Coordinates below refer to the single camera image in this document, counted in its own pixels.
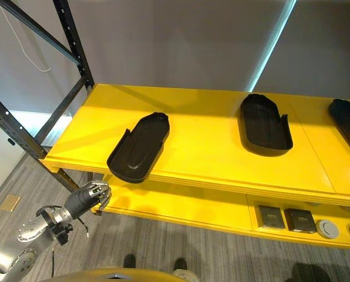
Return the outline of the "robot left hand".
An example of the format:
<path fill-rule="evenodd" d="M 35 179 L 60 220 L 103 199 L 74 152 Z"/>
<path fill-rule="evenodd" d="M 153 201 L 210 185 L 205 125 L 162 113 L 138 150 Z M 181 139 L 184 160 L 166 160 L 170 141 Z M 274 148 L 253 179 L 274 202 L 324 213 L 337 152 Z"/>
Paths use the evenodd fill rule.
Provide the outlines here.
<path fill-rule="evenodd" d="M 110 202 L 112 190 L 103 180 L 91 180 L 83 187 L 72 192 L 67 198 L 64 208 L 76 220 L 91 208 L 99 204 L 99 211 L 102 211 Z"/>

